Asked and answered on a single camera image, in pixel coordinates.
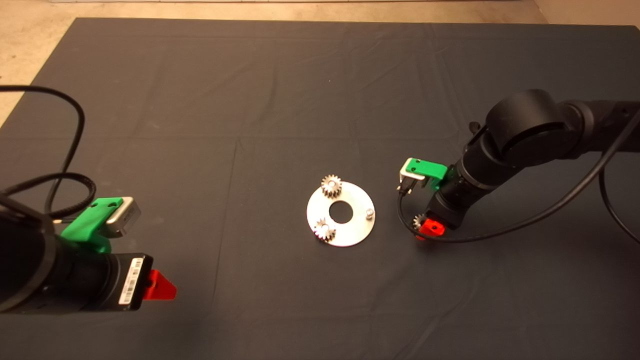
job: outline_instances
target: floor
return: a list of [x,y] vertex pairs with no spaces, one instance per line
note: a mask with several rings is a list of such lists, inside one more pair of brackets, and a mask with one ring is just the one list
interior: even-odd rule
[[[0,0],[0,83],[28,84],[76,17],[634,24],[638,0],[410,3],[50,3]],[[20,94],[0,97],[0,126]]]

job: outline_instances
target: metal plate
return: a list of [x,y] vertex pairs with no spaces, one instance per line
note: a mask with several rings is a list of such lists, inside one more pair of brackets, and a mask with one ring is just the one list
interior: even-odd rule
[[[351,220],[345,224],[335,222],[329,215],[329,208],[334,202],[338,201],[346,202],[353,210]],[[367,219],[368,209],[373,210],[371,219]],[[331,222],[335,226],[335,236],[327,244],[347,247],[356,245],[369,235],[376,222],[376,210],[367,192],[357,185],[343,181],[340,195],[334,198],[329,199],[324,196],[321,188],[311,194],[307,204],[307,222],[312,231],[316,222],[322,218],[325,218],[327,222]]]

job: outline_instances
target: sticker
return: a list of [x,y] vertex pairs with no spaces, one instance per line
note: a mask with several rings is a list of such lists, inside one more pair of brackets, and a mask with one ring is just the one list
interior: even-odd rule
[[129,305],[133,298],[133,291],[136,289],[138,283],[138,276],[140,276],[140,269],[142,268],[142,261],[144,258],[133,258],[131,265],[129,266],[129,272],[127,278],[124,281],[122,292],[120,293],[120,305]]

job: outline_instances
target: green 3d-printed bracket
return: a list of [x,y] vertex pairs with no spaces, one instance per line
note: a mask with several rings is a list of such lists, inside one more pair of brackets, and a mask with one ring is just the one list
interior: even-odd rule
[[101,197],[84,210],[60,236],[67,241],[77,243],[95,252],[111,252],[109,239],[100,235],[100,227],[122,205],[121,197]]
[[412,158],[411,161],[409,161],[409,165],[407,165],[405,170],[407,172],[431,178],[429,185],[434,191],[440,189],[440,181],[447,173],[447,167],[445,165],[415,158]]

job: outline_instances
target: dark gray cloth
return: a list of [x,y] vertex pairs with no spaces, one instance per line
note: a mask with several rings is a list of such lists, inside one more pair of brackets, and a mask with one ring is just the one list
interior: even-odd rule
[[[114,252],[178,287],[135,313],[0,317],[2,359],[637,359],[640,248],[596,186],[493,240],[421,245],[396,218],[407,157],[450,164],[503,97],[640,99],[633,27],[79,19],[34,84],[87,112],[71,170],[143,215]],[[1,186],[58,169],[75,125],[27,95],[0,131]],[[523,219],[597,159],[523,171],[456,234]],[[608,169],[640,231],[635,154]],[[315,240],[326,174],[369,193],[361,244]],[[17,197],[40,209],[46,188]],[[428,193],[406,200],[419,212]],[[64,184],[58,206],[83,196]]]

